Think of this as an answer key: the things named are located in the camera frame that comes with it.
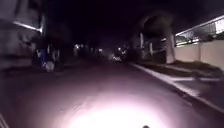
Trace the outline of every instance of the curb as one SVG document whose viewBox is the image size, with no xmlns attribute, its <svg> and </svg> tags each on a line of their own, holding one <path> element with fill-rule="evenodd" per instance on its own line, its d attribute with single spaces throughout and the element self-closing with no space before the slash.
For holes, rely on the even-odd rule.
<svg viewBox="0 0 224 128">
<path fill-rule="evenodd" d="M 211 107 L 211 108 L 215 109 L 216 111 L 224 114 L 224 109 L 216 106 L 215 104 L 211 103 L 210 101 L 208 101 L 208 100 L 206 100 L 204 98 L 199 97 L 200 91 L 193 90 L 193 89 L 188 88 L 188 87 L 186 87 L 186 86 L 184 86 L 182 84 L 176 83 L 175 81 L 173 81 L 172 77 L 170 77 L 170 76 L 167 76 L 167 75 L 164 75 L 164 74 L 160 74 L 158 72 L 155 72 L 153 70 L 147 69 L 147 68 L 142 67 L 142 66 L 137 65 L 137 64 L 131 64 L 131 65 L 133 67 L 135 67 L 135 68 L 138 68 L 138 69 L 140 69 L 140 70 L 142 70 L 142 71 L 144 71 L 144 72 L 146 72 L 146 73 L 156 77 L 157 79 L 162 80 L 163 82 L 166 82 L 166 83 L 174 86 L 175 88 L 179 89 L 180 91 L 187 93 L 188 95 L 190 95 L 191 97 L 197 99 L 198 101 L 203 102 L 204 104 L 208 105 L 209 107 Z"/>
</svg>

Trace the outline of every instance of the asphalt road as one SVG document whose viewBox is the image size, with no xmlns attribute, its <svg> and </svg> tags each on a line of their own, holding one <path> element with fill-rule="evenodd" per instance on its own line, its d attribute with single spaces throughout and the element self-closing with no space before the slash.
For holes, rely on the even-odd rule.
<svg viewBox="0 0 224 128">
<path fill-rule="evenodd" d="M 223 115 L 128 64 L 1 77 L 10 128 L 222 128 Z"/>
</svg>

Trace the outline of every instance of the road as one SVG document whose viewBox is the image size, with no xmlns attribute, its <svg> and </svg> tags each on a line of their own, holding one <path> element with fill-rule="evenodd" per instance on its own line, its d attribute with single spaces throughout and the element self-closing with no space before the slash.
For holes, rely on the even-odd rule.
<svg viewBox="0 0 224 128">
<path fill-rule="evenodd" d="M 2 77 L 10 128 L 221 128 L 224 116 L 128 64 Z"/>
</svg>

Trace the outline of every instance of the sidewalk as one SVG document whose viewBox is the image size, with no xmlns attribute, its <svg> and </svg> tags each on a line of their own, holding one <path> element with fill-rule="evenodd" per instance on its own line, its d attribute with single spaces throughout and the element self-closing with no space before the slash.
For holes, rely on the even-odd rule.
<svg viewBox="0 0 224 128">
<path fill-rule="evenodd" d="M 155 63 L 134 64 L 133 66 L 224 113 L 223 76 L 204 75 L 190 69 L 185 70 L 172 65 L 157 65 Z"/>
</svg>

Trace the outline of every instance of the distant light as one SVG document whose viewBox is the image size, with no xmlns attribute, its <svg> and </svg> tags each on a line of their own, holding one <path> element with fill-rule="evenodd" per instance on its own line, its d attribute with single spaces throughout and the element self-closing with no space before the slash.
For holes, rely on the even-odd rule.
<svg viewBox="0 0 224 128">
<path fill-rule="evenodd" d="M 163 38 L 161 41 L 165 41 L 166 40 L 166 38 Z"/>
<path fill-rule="evenodd" d="M 99 48 L 99 52 L 103 52 L 103 49 Z"/>
<path fill-rule="evenodd" d="M 194 40 L 193 40 L 193 42 L 198 42 L 198 41 L 199 41 L 199 39 L 194 39 Z"/>
<path fill-rule="evenodd" d="M 35 30 L 35 31 L 38 31 L 38 32 L 42 32 L 43 30 L 43 28 L 35 28 L 35 27 L 33 27 L 33 26 L 30 26 L 30 25 L 27 25 L 27 24 L 24 24 L 24 23 L 21 23 L 21 22 L 19 22 L 19 21 L 14 21 L 13 22 L 14 24 L 16 24 L 16 25 L 19 25 L 19 26 L 21 26 L 21 27 L 24 27 L 24 28 L 27 28 L 27 29 L 31 29 L 31 30 Z"/>
<path fill-rule="evenodd" d="M 75 45 L 75 48 L 76 48 L 76 49 L 79 49 L 79 45 L 78 45 L 78 44 L 76 44 L 76 45 Z"/>
</svg>

